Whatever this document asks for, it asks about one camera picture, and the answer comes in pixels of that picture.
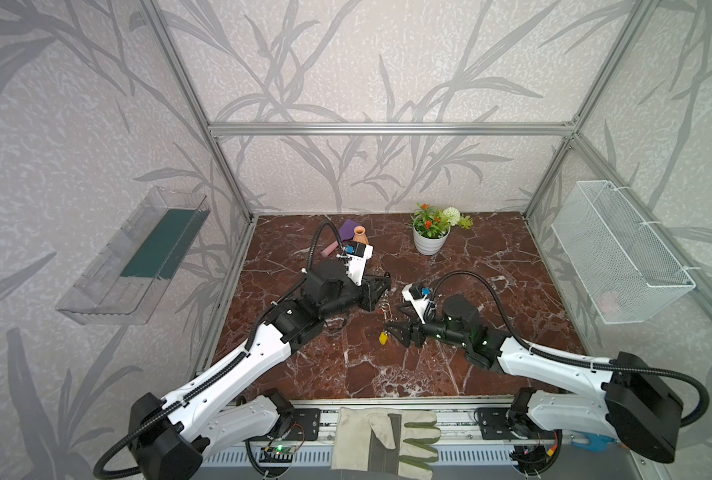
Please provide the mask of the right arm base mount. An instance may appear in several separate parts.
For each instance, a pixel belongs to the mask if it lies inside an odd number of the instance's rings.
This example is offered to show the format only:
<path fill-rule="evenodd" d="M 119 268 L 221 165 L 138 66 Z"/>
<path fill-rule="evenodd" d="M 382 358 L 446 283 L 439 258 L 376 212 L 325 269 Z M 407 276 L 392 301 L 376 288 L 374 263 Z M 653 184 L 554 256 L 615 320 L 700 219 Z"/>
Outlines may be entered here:
<path fill-rule="evenodd" d="M 508 421 L 508 407 L 480 407 L 473 412 L 483 440 L 511 441 L 515 438 Z"/>

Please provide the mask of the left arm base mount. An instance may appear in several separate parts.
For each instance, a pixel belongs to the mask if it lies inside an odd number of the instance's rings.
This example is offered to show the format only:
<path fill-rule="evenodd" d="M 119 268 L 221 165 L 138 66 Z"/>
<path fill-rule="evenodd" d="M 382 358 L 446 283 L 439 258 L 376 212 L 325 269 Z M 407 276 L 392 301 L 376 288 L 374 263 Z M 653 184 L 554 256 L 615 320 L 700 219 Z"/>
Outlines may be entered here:
<path fill-rule="evenodd" d="M 321 426 L 321 414 L 322 411 L 318 408 L 302 408 L 284 412 L 268 436 L 272 439 L 294 442 L 316 441 Z"/>

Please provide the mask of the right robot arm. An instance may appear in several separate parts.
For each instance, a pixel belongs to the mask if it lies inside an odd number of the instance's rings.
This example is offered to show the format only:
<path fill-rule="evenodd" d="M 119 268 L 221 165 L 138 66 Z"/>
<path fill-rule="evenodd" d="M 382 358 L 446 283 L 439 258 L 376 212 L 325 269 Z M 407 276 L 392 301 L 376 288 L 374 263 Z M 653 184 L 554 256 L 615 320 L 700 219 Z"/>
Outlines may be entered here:
<path fill-rule="evenodd" d="M 590 357 L 529 342 L 517 333 L 493 285 L 470 272 L 490 293 L 505 327 L 487 326 L 464 295 L 437 300 L 442 286 L 456 275 L 444 275 L 433 287 L 407 285 L 398 307 L 407 319 L 386 324 L 386 332 L 404 347 L 422 347 L 435 339 L 459 348 L 482 370 L 556 387 L 554 393 L 524 388 L 514 398 L 510 423 L 522 435 L 569 430 L 619 442 L 662 464 L 674 461 L 680 430 L 700 420 L 710 405 L 701 381 L 650 367 L 628 352 Z"/>

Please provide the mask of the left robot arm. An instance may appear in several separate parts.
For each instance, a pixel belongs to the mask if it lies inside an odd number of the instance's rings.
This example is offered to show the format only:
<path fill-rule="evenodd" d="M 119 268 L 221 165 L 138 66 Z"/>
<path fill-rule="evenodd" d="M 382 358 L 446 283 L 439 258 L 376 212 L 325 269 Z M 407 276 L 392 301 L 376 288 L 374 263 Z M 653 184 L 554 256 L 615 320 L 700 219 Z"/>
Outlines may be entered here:
<path fill-rule="evenodd" d="M 327 320 L 354 308 L 376 309 L 390 290 L 389 274 L 369 275 L 374 249 L 337 241 L 337 254 L 308 258 L 300 279 L 255 321 L 247 339 L 203 374 L 162 398 L 148 393 L 131 409 L 128 434 L 97 461 L 97 479 L 190 479 L 205 458 L 282 425 L 291 403 L 272 391 L 239 406 L 259 377 L 317 338 Z"/>

